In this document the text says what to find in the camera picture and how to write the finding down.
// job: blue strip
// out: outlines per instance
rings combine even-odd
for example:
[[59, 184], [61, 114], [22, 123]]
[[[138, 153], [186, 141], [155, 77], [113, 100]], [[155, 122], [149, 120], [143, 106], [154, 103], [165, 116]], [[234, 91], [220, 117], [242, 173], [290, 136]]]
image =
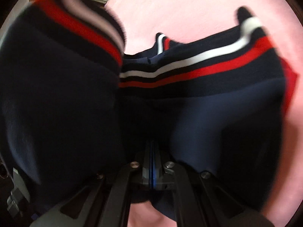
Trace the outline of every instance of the blue strip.
[[150, 142], [149, 144], [149, 179], [148, 179], [148, 184], [149, 188], [153, 188], [153, 159], [152, 159], [152, 143]]
[[152, 150], [152, 172], [153, 172], [153, 180], [152, 180], [153, 181], [153, 189], [155, 189], [156, 188], [157, 171], [156, 171], [156, 160], [155, 160], [154, 146], [153, 146], [153, 150]]

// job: screw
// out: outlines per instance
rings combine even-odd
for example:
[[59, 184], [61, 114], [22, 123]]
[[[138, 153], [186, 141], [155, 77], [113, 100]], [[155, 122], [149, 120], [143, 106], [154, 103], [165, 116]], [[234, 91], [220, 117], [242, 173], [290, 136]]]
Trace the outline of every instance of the screw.
[[166, 168], [173, 168], [174, 166], [175, 166], [175, 163], [173, 163], [172, 161], [168, 161], [165, 163]]
[[138, 168], [140, 166], [140, 163], [137, 161], [131, 162], [131, 168]]
[[103, 179], [103, 178], [104, 178], [104, 174], [97, 173], [97, 179]]
[[209, 179], [211, 176], [211, 174], [208, 171], [203, 171], [203, 172], [201, 172], [200, 175], [203, 179]]

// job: white stripe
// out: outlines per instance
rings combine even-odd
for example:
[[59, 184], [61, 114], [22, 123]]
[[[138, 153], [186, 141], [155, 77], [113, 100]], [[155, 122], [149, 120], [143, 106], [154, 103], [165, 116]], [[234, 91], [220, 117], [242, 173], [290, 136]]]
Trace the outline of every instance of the white stripe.
[[161, 34], [158, 37], [158, 54], [161, 54], [163, 52], [163, 43], [162, 43], [162, 39], [165, 37], [164, 34]]
[[94, 25], [107, 34], [119, 47], [121, 54], [124, 52], [124, 42], [118, 31], [103, 17], [88, 8], [81, 0], [62, 0], [68, 11], [75, 16]]
[[160, 74], [169, 72], [173, 69], [190, 66], [190, 65], [196, 64], [198, 62], [201, 62], [203, 60], [207, 60], [207, 59], [210, 59], [213, 57], [236, 52], [236, 51], [244, 48], [246, 45], [248, 45], [250, 38], [251, 38], [251, 33], [256, 28], [261, 27], [261, 26], [262, 26], [261, 21], [257, 17], [248, 18], [241, 25], [241, 37], [239, 38], [239, 40], [237, 40], [236, 42], [234, 42], [231, 45], [208, 50], [208, 51], [202, 52], [198, 55], [195, 55], [193, 57], [190, 57], [188, 59], [169, 63], [165, 66], [160, 67], [155, 72], [142, 72], [142, 71], [122, 72], [122, 73], [120, 73], [120, 78], [127, 78], [130, 76], [138, 76], [138, 77], [143, 77], [143, 78], [155, 78], [155, 77], [159, 76]]

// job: red stripe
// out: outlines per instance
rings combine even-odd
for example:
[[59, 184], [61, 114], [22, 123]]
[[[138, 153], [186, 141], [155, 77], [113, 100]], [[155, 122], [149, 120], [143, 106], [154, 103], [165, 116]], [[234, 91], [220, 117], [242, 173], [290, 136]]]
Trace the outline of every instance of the red stripe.
[[170, 42], [169, 38], [166, 38], [164, 40], [164, 50], [168, 50], [169, 49], [169, 42]]
[[256, 58], [258, 58], [260, 55], [262, 55], [263, 53], [265, 53], [267, 50], [271, 48], [272, 48], [272, 44], [270, 43], [268, 38], [262, 37], [256, 41], [256, 43], [254, 44], [253, 48], [250, 51], [233, 60], [217, 63], [212, 66], [202, 67], [193, 70], [191, 72], [185, 72], [178, 75], [170, 76], [165, 79], [161, 79], [151, 83], [138, 82], [138, 81], [121, 82], [119, 84], [119, 87], [120, 88], [125, 88], [125, 87], [156, 88], [169, 83], [186, 81], [210, 74], [233, 70], [250, 63], [251, 61], [255, 60]]
[[118, 62], [119, 66], [122, 65], [120, 51], [114, 45], [112, 45], [110, 41], [67, 14], [60, 7], [58, 7], [54, 0], [37, 0], [34, 4], [38, 5], [53, 21], [67, 28], [78, 36], [81, 36], [87, 41], [103, 48]]
[[285, 59], [281, 58], [281, 66], [283, 68], [284, 76], [285, 76], [285, 93], [284, 93], [284, 101], [282, 103], [282, 114], [286, 115], [287, 110], [290, 106], [292, 96], [294, 94], [294, 89], [296, 86], [298, 74], [293, 71], [290, 65], [285, 61]]

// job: pink wall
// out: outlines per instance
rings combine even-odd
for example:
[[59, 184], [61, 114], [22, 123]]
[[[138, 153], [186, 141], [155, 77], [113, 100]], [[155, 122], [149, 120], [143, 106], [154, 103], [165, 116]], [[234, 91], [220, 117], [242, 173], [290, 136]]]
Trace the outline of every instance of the pink wall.
[[[303, 28], [285, 0], [109, 0], [106, 8], [125, 27], [126, 53], [151, 47], [155, 34], [163, 32], [188, 43], [236, 25], [235, 11], [248, 6], [264, 24], [278, 53], [292, 68], [303, 74]], [[303, 83], [299, 77], [284, 127], [283, 153], [272, 194], [264, 206], [276, 227], [285, 226], [303, 199]], [[139, 226], [150, 217], [144, 204], [133, 206], [130, 226]], [[172, 221], [154, 226], [174, 226]]]

